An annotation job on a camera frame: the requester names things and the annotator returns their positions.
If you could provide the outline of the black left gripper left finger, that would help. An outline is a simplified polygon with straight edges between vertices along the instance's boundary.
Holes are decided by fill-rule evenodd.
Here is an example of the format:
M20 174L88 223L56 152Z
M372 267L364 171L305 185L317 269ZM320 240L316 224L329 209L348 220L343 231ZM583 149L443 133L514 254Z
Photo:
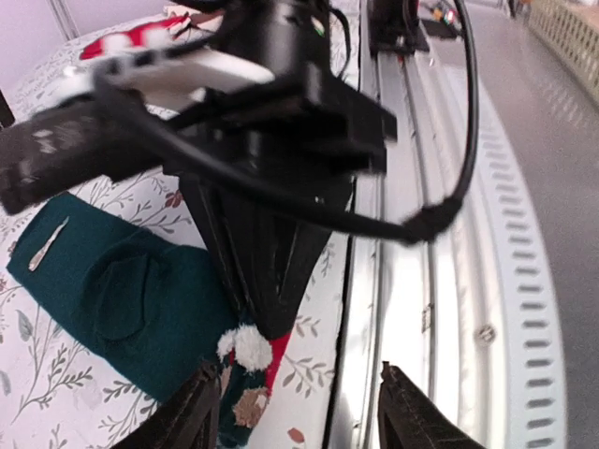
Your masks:
M114 449L211 449L220 405L217 367L204 362L176 394Z

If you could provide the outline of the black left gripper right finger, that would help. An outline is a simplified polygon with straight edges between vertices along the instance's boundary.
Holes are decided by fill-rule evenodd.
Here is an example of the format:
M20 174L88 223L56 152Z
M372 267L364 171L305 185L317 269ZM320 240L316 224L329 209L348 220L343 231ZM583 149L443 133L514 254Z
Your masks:
M454 426L398 367L385 361L378 399L384 449L483 449Z

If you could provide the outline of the dark green sock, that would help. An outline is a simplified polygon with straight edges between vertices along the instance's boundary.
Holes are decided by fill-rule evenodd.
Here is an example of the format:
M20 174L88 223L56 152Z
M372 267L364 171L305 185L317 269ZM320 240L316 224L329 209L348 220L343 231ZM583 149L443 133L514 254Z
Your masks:
M205 250L64 194L25 228L7 269L67 334L159 403L213 363L216 444L247 445L286 344L233 311Z

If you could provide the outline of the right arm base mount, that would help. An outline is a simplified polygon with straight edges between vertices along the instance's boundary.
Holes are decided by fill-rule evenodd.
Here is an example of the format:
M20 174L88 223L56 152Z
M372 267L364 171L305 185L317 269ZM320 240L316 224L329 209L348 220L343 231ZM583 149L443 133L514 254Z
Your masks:
M463 35L460 15L448 1L368 1L367 21L372 56L429 52L429 37L455 40Z

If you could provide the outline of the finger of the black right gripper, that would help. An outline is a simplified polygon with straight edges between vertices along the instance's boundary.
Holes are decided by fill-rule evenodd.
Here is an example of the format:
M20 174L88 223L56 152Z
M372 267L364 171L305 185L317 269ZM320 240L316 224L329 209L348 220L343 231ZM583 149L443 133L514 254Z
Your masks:
M247 275L254 321L266 338L281 338L300 303L331 231L247 204Z
M261 294L252 235L255 208L198 177L179 178L179 187L233 311L242 320L259 325Z

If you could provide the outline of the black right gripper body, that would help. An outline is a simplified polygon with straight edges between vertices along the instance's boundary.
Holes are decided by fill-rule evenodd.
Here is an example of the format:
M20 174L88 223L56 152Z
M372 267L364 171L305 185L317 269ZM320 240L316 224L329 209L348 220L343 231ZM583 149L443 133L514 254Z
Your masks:
M387 143L397 138L395 116L330 70L326 1L231 1L221 26L200 40L168 48L173 62L230 68L242 81L216 88L216 97L175 117L256 131L272 146L289 146L333 172L387 170Z

